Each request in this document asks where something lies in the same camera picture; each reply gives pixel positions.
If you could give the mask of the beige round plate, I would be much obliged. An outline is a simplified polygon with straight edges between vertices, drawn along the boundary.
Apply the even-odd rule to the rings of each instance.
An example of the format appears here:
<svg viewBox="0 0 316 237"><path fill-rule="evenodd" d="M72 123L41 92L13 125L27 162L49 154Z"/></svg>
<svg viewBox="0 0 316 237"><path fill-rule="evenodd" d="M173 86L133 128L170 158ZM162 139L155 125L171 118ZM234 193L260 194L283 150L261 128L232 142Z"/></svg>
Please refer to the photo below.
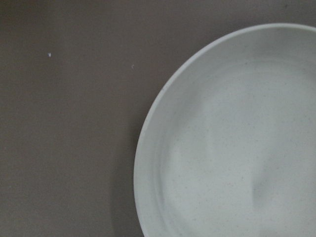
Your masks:
<svg viewBox="0 0 316 237"><path fill-rule="evenodd" d="M248 27L192 56L147 114L133 180L146 237L315 236L315 28Z"/></svg>

